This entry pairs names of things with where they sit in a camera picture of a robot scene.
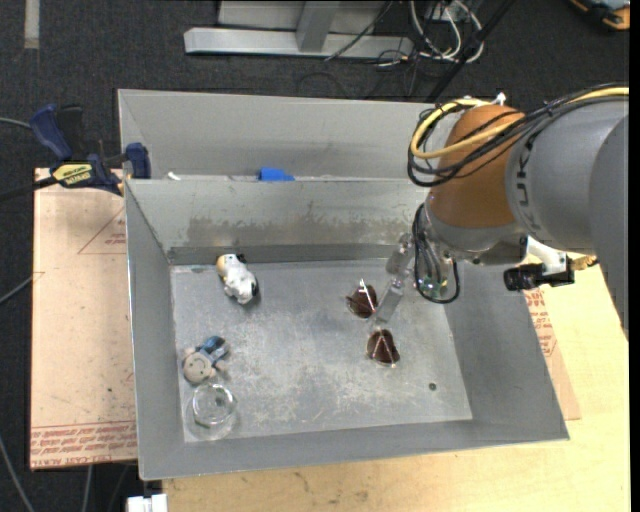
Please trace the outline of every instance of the yellow cable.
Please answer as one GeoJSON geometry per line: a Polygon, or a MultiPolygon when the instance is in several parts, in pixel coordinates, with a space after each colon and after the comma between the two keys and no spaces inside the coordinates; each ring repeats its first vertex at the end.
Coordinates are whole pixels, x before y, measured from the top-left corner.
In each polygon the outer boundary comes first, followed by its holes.
{"type": "MultiPolygon", "coordinates": [[[[598,91],[591,91],[588,92],[586,94],[583,94],[582,96],[579,96],[577,98],[574,98],[573,100],[569,101],[568,103],[573,103],[576,101],[581,101],[581,100],[587,100],[587,99],[592,99],[592,98],[601,98],[604,96],[628,96],[629,95],[629,88],[628,87],[609,87],[606,89],[600,89],[598,91]]],[[[420,126],[416,129],[416,131],[413,134],[413,137],[411,138],[411,153],[413,153],[414,156],[418,157],[418,158],[422,158],[424,160],[430,160],[432,158],[438,158],[440,156],[444,156],[447,155],[449,153],[453,153],[454,151],[459,151],[462,148],[466,148],[467,146],[470,146],[472,144],[476,144],[479,141],[483,141],[486,140],[490,137],[493,137],[495,135],[498,135],[499,133],[503,132],[504,130],[506,130],[507,128],[509,128],[513,123],[515,123],[518,119],[514,119],[513,121],[511,121],[510,123],[505,123],[502,124],[500,126],[495,126],[493,128],[489,128],[487,130],[484,130],[480,133],[477,133],[476,135],[469,137],[468,139],[464,139],[460,142],[457,142],[455,144],[452,144],[451,146],[446,146],[444,148],[441,149],[437,149],[434,151],[420,151],[420,149],[418,148],[419,145],[419,141],[422,138],[422,136],[424,135],[424,133],[427,131],[427,128],[429,128],[429,126],[431,126],[431,124],[438,118],[442,117],[446,112],[448,112],[449,110],[459,106],[459,105],[463,105],[463,106],[469,106],[469,107],[478,107],[481,105],[490,105],[489,102],[487,101],[483,101],[483,100],[479,100],[476,98],[463,98],[460,100],[456,100],[453,101],[451,103],[446,103],[444,105],[442,105],[442,107],[440,107],[438,110],[432,112],[421,124],[420,126]]]]}

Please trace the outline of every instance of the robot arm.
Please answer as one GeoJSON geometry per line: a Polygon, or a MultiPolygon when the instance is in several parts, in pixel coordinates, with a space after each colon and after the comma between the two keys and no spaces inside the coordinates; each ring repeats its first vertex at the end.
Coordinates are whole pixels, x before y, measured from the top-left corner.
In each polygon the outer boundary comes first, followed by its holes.
{"type": "Polygon", "coordinates": [[[410,241],[421,295],[455,299],[458,261],[517,265],[505,284],[522,289],[571,283],[597,258],[628,335],[628,94],[595,87],[532,112],[463,98],[427,112],[408,164],[429,189],[410,241]],[[452,113],[460,115],[444,147],[427,150],[452,113]],[[541,263],[521,265],[528,252],[541,263]]]}

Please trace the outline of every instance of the cable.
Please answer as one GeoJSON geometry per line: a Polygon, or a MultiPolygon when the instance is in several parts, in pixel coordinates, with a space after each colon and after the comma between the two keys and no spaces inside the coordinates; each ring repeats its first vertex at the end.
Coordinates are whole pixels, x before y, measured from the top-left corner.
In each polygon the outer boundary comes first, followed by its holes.
{"type": "Polygon", "coordinates": [[[0,202],[8,201],[9,199],[13,199],[14,197],[19,197],[24,194],[35,192],[36,190],[40,190],[41,188],[46,188],[51,185],[55,185],[56,183],[58,183],[58,180],[50,176],[48,178],[44,178],[39,181],[36,181],[35,183],[31,183],[30,185],[14,188],[7,192],[2,192],[0,193],[0,202]]]}
{"type": "Polygon", "coordinates": [[[84,484],[84,497],[82,498],[82,508],[80,512],[87,512],[89,506],[89,493],[91,492],[91,479],[93,477],[93,466],[89,466],[87,469],[87,480],[84,484]]]}
{"type": "Polygon", "coordinates": [[[22,290],[25,286],[27,286],[31,281],[33,280],[33,276],[30,276],[29,278],[25,279],[24,281],[22,281],[18,286],[16,286],[13,290],[11,290],[9,293],[7,293],[6,295],[4,295],[3,297],[0,298],[0,304],[5,303],[6,301],[8,301],[11,297],[13,297],[16,293],[18,293],[20,290],[22,290]]]}
{"type": "Polygon", "coordinates": [[[460,295],[460,276],[458,275],[458,263],[456,262],[455,258],[451,258],[452,261],[452,271],[453,271],[453,281],[455,284],[455,291],[453,293],[453,295],[449,298],[446,299],[438,299],[435,297],[432,297],[428,294],[426,294],[421,286],[420,286],[420,271],[419,271],[419,265],[420,265],[420,257],[422,256],[422,261],[425,264],[426,268],[427,268],[427,276],[429,278],[433,277],[433,269],[435,268],[436,270],[436,282],[438,284],[442,283],[442,273],[440,270],[440,265],[438,262],[438,258],[435,254],[435,251],[433,250],[433,247],[431,247],[428,242],[426,242],[426,240],[424,240],[424,237],[420,236],[420,214],[422,213],[422,211],[424,210],[424,203],[422,203],[418,209],[416,210],[416,213],[414,215],[413,218],[413,224],[411,226],[411,231],[413,234],[413,241],[414,241],[414,245],[415,245],[415,258],[414,258],[414,263],[413,263],[413,278],[416,284],[416,289],[418,290],[418,293],[424,298],[427,299],[430,302],[434,302],[436,304],[449,304],[451,302],[453,302],[454,300],[456,300],[458,298],[458,296],[460,295]]]}
{"type": "Polygon", "coordinates": [[[31,130],[31,125],[23,121],[17,121],[16,119],[9,119],[8,117],[0,117],[0,123],[11,124],[13,126],[19,126],[31,130]]]}
{"type": "MultiPolygon", "coordinates": [[[[442,2],[438,2],[431,10],[430,13],[430,18],[433,18],[433,15],[436,11],[436,9],[440,8],[442,10],[442,13],[444,14],[444,16],[447,18],[448,20],[448,24],[451,26],[451,30],[455,36],[455,40],[456,40],[456,47],[454,50],[448,49],[448,50],[440,50],[439,48],[437,48],[435,46],[435,44],[431,41],[431,39],[429,39],[429,37],[427,37],[426,35],[426,31],[425,28],[423,28],[423,26],[420,25],[420,21],[418,20],[418,14],[416,12],[416,5],[415,5],[415,1],[410,1],[409,2],[409,14],[410,14],[410,18],[411,18],[411,23],[414,27],[414,29],[418,32],[418,34],[420,34],[420,38],[421,41],[424,42],[427,47],[431,50],[431,52],[433,53],[428,53],[426,51],[420,51],[418,52],[418,55],[420,57],[425,57],[428,59],[433,59],[433,60],[439,60],[439,61],[445,61],[445,62],[459,62],[459,59],[457,58],[457,55],[460,53],[460,51],[462,50],[462,35],[460,34],[460,30],[458,29],[458,26],[456,25],[456,22],[453,20],[453,17],[451,16],[451,12],[449,10],[448,6],[441,6],[442,2]]],[[[461,2],[460,0],[454,0],[454,2],[452,2],[453,5],[457,5],[460,8],[462,8],[466,13],[467,16],[469,17],[469,19],[471,20],[471,23],[474,25],[474,27],[476,28],[477,31],[482,30],[482,24],[480,23],[480,20],[478,20],[477,16],[473,13],[473,11],[471,9],[469,9],[469,7],[467,7],[467,5],[464,4],[464,2],[461,2]]],[[[476,60],[478,60],[480,58],[480,56],[482,55],[482,53],[484,52],[484,47],[485,47],[485,43],[484,41],[482,41],[480,43],[480,46],[478,47],[478,49],[476,50],[476,52],[470,56],[465,63],[470,63],[470,62],[474,62],[476,60]]]]}
{"type": "Polygon", "coordinates": [[[116,483],[115,488],[113,489],[113,494],[111,494],[111,498],[109,499],[109,505],[107,506],[107,512],[111,512],[113,507],[116,504],[116,500],[118,499],[118,493],[120,492],[120,488],[122,487],[122,483],[124,482],[124,477],[127,476],[127,472],[129,471],[129,466],[124,467],[122,473],[120,473],[120,478],[118,478],[118,482],[116,483]]]}
{"type": "Polygon", "coordinates": [[[371,30],[374,26],[377,25],[377,23],[382,19],[382,17],[387,14],[387,12],[389,11],[389,9],[391,9],[391,6],[393,5],[392,1],[388,1],[384,7],[380,10],[380,12],[378,13],[378,15],[374,18],[374,20],[369,23],[363,30],[362,32],[360,32],[356,37],[354,37],[351,42],[345,46],[343,46],[342,48],[340,48],[337,52],[335,52],[333,55],[330,55],[329,57],[327,57],[325,59],[325,62],[328,62],[330,60],[335,59],[336,57],[340,57],[342,54],[344,54],[345,52],[349,51],[351,48],[353,48],[355,46],[355,44],[360,41],[360,39],[362,39],[365,34],[367,32],[369,32],[369,30],[371,30]]]}
{"type": "Polygon", "coordinates": [[[0,451],[2,452],[2,458],[4,459],[4,463],[6,464],[7,469],[9,470],[9,475],[11,475],[11,480],[13,480],[13,485],[15,485],[18,491],[18,494],[20,494],[20,498],[22,498],[22,503],[24,503],[24,506],[27,508],[29,512],[35,512],[33,509],[33,505],[31,505],[31,502],[27,497],[27,493],[24,492],[24,488],[22,487],[22,484],[20,484],[20,480],[18,480],[18,475],[13,469],[13,465],[11,464],[11,459],[9,459],[9,454],[7,453],[7,448],[4,445],[4,441],[2,440],[1,434],[0,434],[0,451]]]}
{"type": "MultiPolygon", "coordinates": [[[[589,100],[589,99],[597,99],[597,98],[603,98],[606,96],[617,96],[617,95],[629,95],[629,88],[628,87],[612,87],[612,88],[603,88],[600,90],[595,90],[595,91],[590,91],[587,92],[585,94],[582,94],[576,98],[571,98],[565,101],[565,103],[574,103],[574,102],[578,102],[578,101],[585,101],[585,100],[589,100]]],[[[468,146],[471,145],[476,145],[481,141],[486,141],[487,139],[490,139],[492,137],[495,137],[496,135],[505,132],[507,129],[511,128],[512,126],[516,125],[516,123],[518,123],[519,119],[515,119],[509,123],[505,123],[502,124],[500,126],[494,126],[493,128],[487,128],[486,130],[483,130],[480,133],[476,133],[475,135],[468,137],[468,138],[464,138],[463,140],[452,144],[450,146],[441,148],[439,150],[435,150],[435,151],[421,151],[419,149],[419,146],[421,145],[421,143],[423,142],[423,137],[425,136],[427,130],[431,127],[431,125],[436,122],[439,121],[442,117],[444,117],[445,115],[447,115],[447,113],[451,110],[453,110],[454,108],[457,108],[459,106],[463,106],[463,107],[476,107],[476,106],[482,106],[482,105],[488,105],[490,104],[489,102],[483,101],[483,100],[479,100],[476,98],[462,98],[459,100],[456,100],[454,102],[449,102],[449,103],[445,103],[444,105],[440,106],[438,109],[436,109],[433,113],[431,113],[431,115],[429,115],[418,127],[418,129],[414,132],[413,137],[411,138],[411,145],[410,145],[410,150],[411,153],[418,157],[418,158],[422,158],[424,160],[429,160],[429,159],[433,159],[433,158],[438,158],[444,155],[448,155],[450,153],[459,151],[463,148],[466,148],[468,146]]]]}

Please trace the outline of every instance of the black cable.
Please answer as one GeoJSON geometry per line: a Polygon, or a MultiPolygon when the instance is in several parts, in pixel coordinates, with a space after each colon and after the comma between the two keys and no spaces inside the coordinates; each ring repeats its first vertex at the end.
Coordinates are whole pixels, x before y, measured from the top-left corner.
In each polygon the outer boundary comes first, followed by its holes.
{"type": "Polygon", "coordinates": [[[345,97],[345,98],[351,98],[352,97],[352,94],[350,94],[347,91],[346,87],[338,79],[338,77],[336,75],[334,75],[333,73],[329,73],[328,71],[313,71],[311,73],[307,73],[302,78],[300,78],[300,80],[298,80],[298,83],[296,84],[296,94],[297,95],[300,94],[300,90],[302,89],[302,84],[304,83],[304,81],[309,79],[309,78],[311,78],[311,77],[314,77],[314,76],[320,76],[320,77],[328,78],[330,81],[332,81],[337,86],[337,88],[342,93],[343,97],[345,97]]]}
{"type": "Polygon", "coordinates": [[[420,256],[422,256],[422,261],[424,262],[425,266],[427,267],[427,275],[429,276],[429,278],[433,277],[433,273],[432,273],[432,268],[435,267],[436,269],[436,275],[437,275],[437,282],[438,284],[441,283],[442,281],[442,274],[440,271],[440,266],[438,263],[438,258],[433,250],[433,247],[431,247],[428,242],[424,241],[422,239],[422,237],[420,237],[420,214],[422,213],[424,209],[424,203],[421,204],[418,209],[416,210],[416,213],[414,215],[413,218],[413,224],[411,226],[411,231],[413,234],[413,240],[414,240],[414,245],[415,245],[415,258],[414,258],[414,263],[413,263],[413,278],[416,284],[416,289],[418,290],[418,293],[424,298],[427,299],[430,302],[434,302],[436,304],[449,304],[451,302],[453,302],[454,300],[456,300],[458,298],[458,296],[460,295],[460,276],[458,275],[458,263],[456,262],[455,258],[452,258],[452,271],[453,271],[453,281],[455,284],[455,291],[453,293],[453,295],[449,298],[446,299],[437,299],[435,297],[431,297],[430,295],[426,294],[420,287],[420,271],[419,271],[419,265],[420,265],[420,256]]]}
{"type": "MultiPolygon", "coordinates": [[[[429,164],[428,164],[429,165],[428,169],[426,169],[424,167],[421,167],[416,163],[415,155],[413,155],[411,153],[411,151],[409,151],[409,157],[408,157],[409,163],[408,163],[408,167],[407,167],[409,178],[411,179],[411,181],[413,183],[415,183],[416,185],[421,186],[421,187],[433,187],[433,186],[438,186],[438,185],[441,185],[443,183],[446,183],[450,179],[453,179],[454,177],[456,177],[457,173],[465,165],[477,160],[481,156],[486,155],[490,151],[493,151],[496,148],[504,145],[506,141],[509,141],[509,139],[513,138],[513,140],[509,143],[509,145],[506,148],[506,149],[508,149],[508,147],[511,147],[513,144],[515,144],[515,142],[517,142],[522,137],[527,135],[533,129],[533,127],[535,125],[537,125],[541,120],[544,120],[545,118],[547,118],[549,116],[557,118],[558,116],[564,115],[565,113],[570,112],[571,110],[574,110],[576,108],[584,107],[585,105],[588,105],[588,104],[599,103],[599,102],[602,102],[602,101],[619,101],[620,97],[619,96],[613,96],[613,95],[612,96],[603,96],[603,97],[598,97],[598,98],[588,98],[588,99],[581,100],[581,101],[575,101],[577,98],[581,97],[582,95],[584,95],[584,94],[586,94],[588,92],[593,92],[593,91],[597,91],[598,89],[603,89],[603,88],[608,88],[608,87],[611,87],[611,86],[610,85],[604,85],[604,86],[601,85],[601,86],[591,87],[591,88],[588,88],[586,90],[583,90],[583,91],[580,91],[580,92],[577,92],[577,93],[573,93],[573,94],[558,98],[558,99],[552,101],[551,103],[548,103],[547,105],[545,105],[545,106],[543,106],[541,108],[538,108],[538,109],[536,109],[534,111],[531,111],[531,112],[525,114],[520,119],[516,120],[514,123],[512,123],[503,132],[501,132],[498,135],[492,137],[490,140],[486,141],[485,143],[479,145],[476,149],[474,149],[472,152],[470,152],[465,158],[463,158],[463,159],[459,160],[458,162],[456,162],[455,164],[452,164],[452,165],[447,166],[447,167],[439,167],[438,169],[433,169],[433,167],[431,167],[429,164]],[[438,176],[440,179],[425,182],[425,181],[419,180],[417,178],[417,176],[415,175],[414,171],[418,172],[418,173],[421,173],[421,174],[435,175],[435,176],[438,176]]],[[[436,127],[437,123],[439,121],[441,121],[442,119],[444,119],[447,115],[453,114],[453,113],[455,113],[457,111],[458,111],[457,109],[452,109],[452,110],[448,111],[447,113],[445,113],[444,115],[442,115],[441,117],[439,117],[438,119],[436,119],[434,121],[434,123],[432,123],[432,125],[429,127],[429,129],[425,132],[423,137],[420,139],[419,143],[421,145],[425,144],[427,139],[431,135],[431,133],[435,130],[435,127],[436,127]]],[[[491,120],[486,122],[483,126],[488,126],[491,123],[495,122],[500,117],[502,117],[504,115],[513,114],[513,113],[514,112],[508,112],[508,113],[499,114],[498,116],[495,116],[494,118],[492,118],[491,120]]],[[[478,130],[478,129],[474,130],[470,134],[465,135],[464,138],[468,138],[469,136],[473,135],[474,133],[477,133],[478,131],[481,131],[481,129],[482,129],[482,127],[480,127],[480,130],[478,130]]],[[[478,168],[474,169],[470,173],[465,173],[465,175],[462,176],[462,177],[466,177],[466,176],[468,176],[468,175],[470,175],[472,173],[475,173],[479,168],[484,167],[487,163],[488,162],[485,162],[484,164],[482,164],[478,168]]]]}
{"type": "Polygon", "coordinates": [[[31,125],[29,123],[25,123],[23,121],[18,121],[17,119],[9,119],[8,117],[0,117],[0,123],[10,124],[12,126],[19,126],[20,128],[25,128],[31,131],[31,125]]]}
{"type": "Polygon", "coordinates": [[[13,290],[11,290],[10,292],[0,297],[0,304],[4,304],[5,302],[7,302],[11,297],[13,297],[16,293],[18,293],[25,286],[27,286],[32,280],[33,280],[33,276],[28,277],[27,279],[22,281],[18,286],[16,286],[13,290]]]}
{"type": "Polygon", "coordinates": [[[355,44],[356,44],[358,41],[360,41],[360,39],[362,39],[362,38],[367,34],[367,32],[369,32],[369,30],[371,30],[373,27],[375,27],[375,26],[378,24],[378,22],[382,19],[382,17],[383,17],[385,14],[387,14],[387,12],[389,11],[389,9],[391,9],[391,6],[392,6],[392,5],[393,5],[393,2],[392,2],[392,1],[388,1],[388,2],[387,2],[387,3],[382,7],[382,9],[381,9],[381,10],[380,10],[380,12],[378,13],[378,15],[374,18],[374,20],[373,20],[371,23],[369,23],[369,24],[368,24],[368,25],[367,25],[367,26],[362,30],[362,32],[360,32],[357,36],[355,36],[355,37],[353,38],[353,40],[352,40],[349,44],[347,44],[347,45],[343,46],[343,47],[342,47],[342,48],[340,48],[337,52],[335,52],[333,55],[330,55],[329,57],[327,57],[327,58],[325,59],[325,62],[328,62],[328,61],[330,61],[330,60],[333,60],[333,59],[335,59],[336,57],[340,57],[342,54],[344,54],[345,52],[347,52],[347,51],[349,51],[351,48],[353,48],[353,47],[355,46],[355,44]]]}
{"type": "Polygon", "coordinates": [[[122,483],[124,482],[124,478],[127,476],[127,472],[129,471],[129,466],[124,467],[122,473],[120,473],[120,478],[118,478],[118,482],[116,483],[115,488],[113,489],[113,493],[111,494],[111,498],[109,499],[109,505],[107,506],[107,512],[111,512],[113,507],[118,500],[118,493],[120,492],[120,488],[122,487],[122,483]]]}
{"type": "Polygon", "coordinates": [[[9,199],[13,199],[14,197],[19,197],[35,192],[36,190],[55,185],[56,183],[58,183],[58,181],[55,178],[49,177],[44,178],[40,181],[36,181],[35,183],[31,183],[30,185],[26,185],[24,187],[14,188],[9,190],[8,192],[2,192],[0,193],[0,202],[8,201],[9,199]]]}

